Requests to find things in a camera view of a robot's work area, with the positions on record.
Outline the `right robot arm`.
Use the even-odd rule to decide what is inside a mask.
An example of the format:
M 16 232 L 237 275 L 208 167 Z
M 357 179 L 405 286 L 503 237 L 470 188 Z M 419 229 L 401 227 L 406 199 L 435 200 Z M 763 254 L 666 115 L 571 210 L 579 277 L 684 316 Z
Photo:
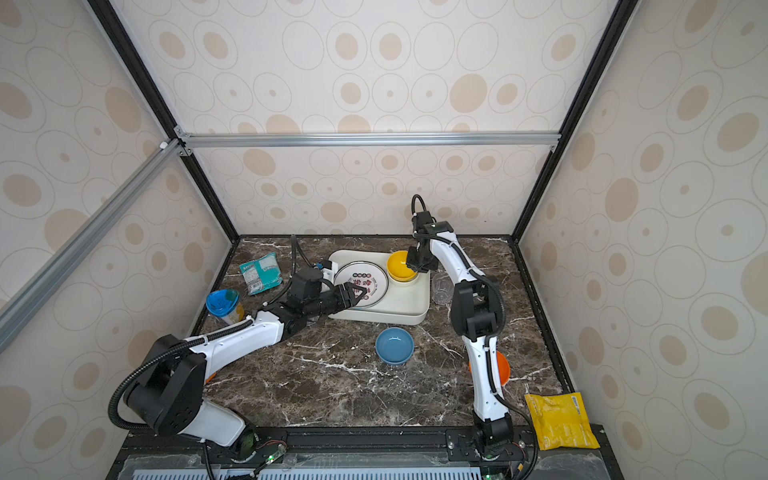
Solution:
M 418 214 L 413 218 L 413 237 L 417 244 L 408 249 L 408 268 L 418 273 L 443 268 L 453 283 L 450 320 L 469 358 L 474 443 L 481 455 L 491 456 L 513 435 L 497 359 L 498 336 L 506 323 L 500 290 L 469 259 L 448 223 Z

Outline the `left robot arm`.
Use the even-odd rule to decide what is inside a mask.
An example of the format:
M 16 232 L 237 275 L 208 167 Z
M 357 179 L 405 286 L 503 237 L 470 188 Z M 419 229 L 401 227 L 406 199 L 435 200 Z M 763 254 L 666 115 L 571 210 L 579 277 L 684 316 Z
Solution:
M 368 295 L 365 282 L 335 285 L 320 269 L 304 268 L 276 299 L 232 326 L 184 340 L 173 335 L 158 339 L 116 387 L 108 418 L 119 429 L 186 436 L 244 459 L 257 448 L 255 428 L 234 411 L 204 399 L 206 382 L 233 362 L 291 338 L 309 321 L 355 307 Z

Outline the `clear cup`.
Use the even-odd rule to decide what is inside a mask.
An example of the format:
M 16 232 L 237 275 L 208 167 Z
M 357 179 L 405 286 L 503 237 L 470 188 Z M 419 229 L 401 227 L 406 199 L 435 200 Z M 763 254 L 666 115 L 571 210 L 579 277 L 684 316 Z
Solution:
M 441 307 L 448 307 L 452 303 L 454 282 L 445 272 L 437 272 L 431 277 L 431 300 Z

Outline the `white plate red green characters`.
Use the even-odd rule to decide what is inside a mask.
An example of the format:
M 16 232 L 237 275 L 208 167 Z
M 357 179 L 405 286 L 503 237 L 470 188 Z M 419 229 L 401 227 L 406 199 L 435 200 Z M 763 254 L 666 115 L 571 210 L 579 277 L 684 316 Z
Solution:
M 341 266 L 334 276 L 336 285 L 353 282 L 367 288 L 368 295 L 356 307 L 368 308 L 380 303 L 387 293 L 389 278 L 385 271 L 370 261 L 353 261 Z

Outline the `orange bowl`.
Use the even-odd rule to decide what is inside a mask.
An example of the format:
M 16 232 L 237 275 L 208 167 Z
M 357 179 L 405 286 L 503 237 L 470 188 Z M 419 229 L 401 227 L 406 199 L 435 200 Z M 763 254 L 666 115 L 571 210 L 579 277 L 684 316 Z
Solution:
M 499 370 L 500 384 L 505 386 L 511 377 L 511 369 L 506 356 L 501 351 L 496 351 L 496 359 Z

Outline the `yellow bowl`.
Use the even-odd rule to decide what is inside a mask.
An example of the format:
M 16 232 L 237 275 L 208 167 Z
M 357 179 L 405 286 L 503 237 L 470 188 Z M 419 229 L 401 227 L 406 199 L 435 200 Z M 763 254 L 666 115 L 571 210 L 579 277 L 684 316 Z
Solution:
M 393 252 L 387 259 L 386 269 L 392 280 L 407 283 L 414 280 L 418 273 L 407 265 L 406 250 Z

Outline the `blue bowl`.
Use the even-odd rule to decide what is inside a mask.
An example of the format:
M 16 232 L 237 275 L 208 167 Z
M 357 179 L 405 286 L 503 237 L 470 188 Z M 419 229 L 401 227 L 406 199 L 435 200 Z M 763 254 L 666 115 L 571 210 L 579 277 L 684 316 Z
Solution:
M 414 350 L 413 337 L 400 327 L 386 328 L 375 341 L 377 356 L 388 365 L 405 364 L 412 357 Z

